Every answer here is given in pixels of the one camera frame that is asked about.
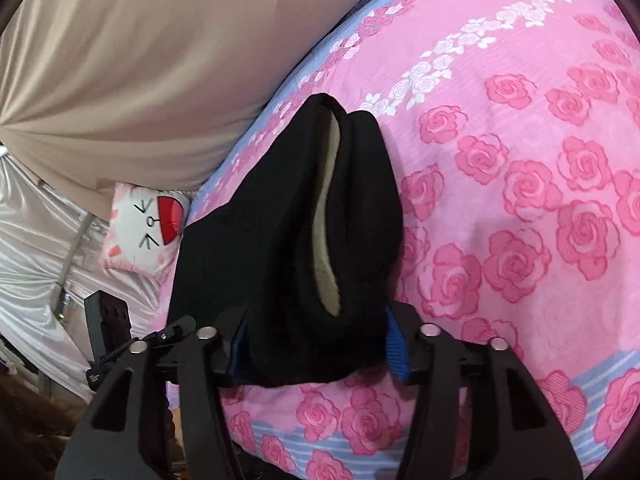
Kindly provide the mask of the black pants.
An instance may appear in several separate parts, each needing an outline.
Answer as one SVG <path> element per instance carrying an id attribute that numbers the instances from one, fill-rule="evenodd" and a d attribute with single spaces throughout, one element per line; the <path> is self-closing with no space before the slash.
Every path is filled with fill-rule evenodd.
<path id="1" fill-rule="evenodd" d="M 337 382 L 384 360 L 402 232 L 378 122 L 315 94 L 184 230 L 168 318 L 218 330 L 227 385 Z"/>

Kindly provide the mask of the silver satin curtain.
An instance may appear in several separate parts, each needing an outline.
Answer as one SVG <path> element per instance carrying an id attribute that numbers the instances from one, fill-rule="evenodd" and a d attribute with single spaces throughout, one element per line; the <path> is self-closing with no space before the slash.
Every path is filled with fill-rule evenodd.
<path id="1" fill-rule="evenodd" d="M 1 333 L 61 387 L 89 400 L 92 359 L 85 299 L 104 290 L 125 300 L 134 335 L 152 332 L 160 286 L 99 263 L 106 223 L 35 182 L 1 154 Z"/>

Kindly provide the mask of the cat face cushion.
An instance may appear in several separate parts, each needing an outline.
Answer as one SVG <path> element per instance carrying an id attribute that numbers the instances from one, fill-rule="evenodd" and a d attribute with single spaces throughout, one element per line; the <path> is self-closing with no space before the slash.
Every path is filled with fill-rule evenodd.
<path id="1" fill-rule="evenodd" d="M 101 266 L 161 282 L 178 254 L 190 196 L 117 183 Z"/>

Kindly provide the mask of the beige headboard cover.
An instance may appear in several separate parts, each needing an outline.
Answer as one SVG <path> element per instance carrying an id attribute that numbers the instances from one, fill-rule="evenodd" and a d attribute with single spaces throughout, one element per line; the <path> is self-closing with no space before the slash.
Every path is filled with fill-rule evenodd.
<path id="1" fill-rule="evenodd" d="M 1 0 L 1 142 L 99 217 L 194 190 L 360 0 Z"/>

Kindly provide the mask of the pink rose bedsheet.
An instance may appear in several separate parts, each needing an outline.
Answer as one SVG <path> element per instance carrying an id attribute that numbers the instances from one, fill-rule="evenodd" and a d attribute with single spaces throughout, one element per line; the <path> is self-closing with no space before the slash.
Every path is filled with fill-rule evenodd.
<path id="1" fill-rule="evenodd" d="M 395 297 L 524 361 L 588 479 L 639 474 L 639 0 L 370 0 L 198 190 L 238 188 L 306 96 L 365 110 L 404 215 Z"/>

